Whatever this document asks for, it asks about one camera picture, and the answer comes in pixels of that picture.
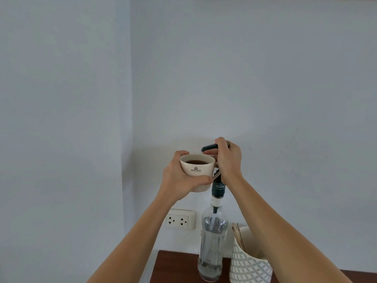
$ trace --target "white wall socket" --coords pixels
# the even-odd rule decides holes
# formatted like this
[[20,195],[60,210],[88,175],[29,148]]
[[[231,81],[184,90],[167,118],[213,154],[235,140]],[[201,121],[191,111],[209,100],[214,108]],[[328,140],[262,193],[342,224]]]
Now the white wall socket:
[[195,211],[185,209],[170,209],[165,218],[165,225],[170,228],[194,230]]

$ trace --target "bottle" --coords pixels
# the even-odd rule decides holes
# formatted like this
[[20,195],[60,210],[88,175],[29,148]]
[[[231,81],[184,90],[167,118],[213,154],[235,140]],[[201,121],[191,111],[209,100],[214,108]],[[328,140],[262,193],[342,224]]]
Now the bottle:
[[211,206],[202,215],[198,270],[200,277],[207,282],[217,281],[222,272],[223,247],[228,227],[228,218],[222,209],[224,193],[225,185],[219,175],[212,184]]

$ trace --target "gray geometric pattern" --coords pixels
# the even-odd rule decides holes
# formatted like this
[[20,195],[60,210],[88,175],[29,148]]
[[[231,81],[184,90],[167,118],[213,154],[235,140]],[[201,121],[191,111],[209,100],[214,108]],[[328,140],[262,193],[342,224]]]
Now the gray geometric pattern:
[[267,260],[245,253],[234,239],[233,256],[230,263],[231,283],[270,283],[272,268]]

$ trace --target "reddish brown wooden table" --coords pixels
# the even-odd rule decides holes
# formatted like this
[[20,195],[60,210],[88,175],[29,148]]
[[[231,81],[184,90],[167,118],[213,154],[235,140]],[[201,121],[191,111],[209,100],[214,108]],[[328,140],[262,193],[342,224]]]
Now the reddish brown wooden table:
[[[204,283],[198,274],[198,255],[160,250],[150,283]],[[218,283],[229,283],[230,258],[223,260]],[[342,270],[354,283],[377,283],[377,273]],[[271,283],[279,283],[275,275]]]

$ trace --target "person's left arm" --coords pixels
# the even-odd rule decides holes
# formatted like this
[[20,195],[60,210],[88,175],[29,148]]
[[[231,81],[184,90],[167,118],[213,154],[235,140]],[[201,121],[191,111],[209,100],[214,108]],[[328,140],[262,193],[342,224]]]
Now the person's left arm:
[[170,208],[194,188],[212,182],[209,176],[190,177],[182,171],[179,158],[188,153],[175,152],[172,161],[164,169],[163,180],[154,201],[87,283],[139,282]]

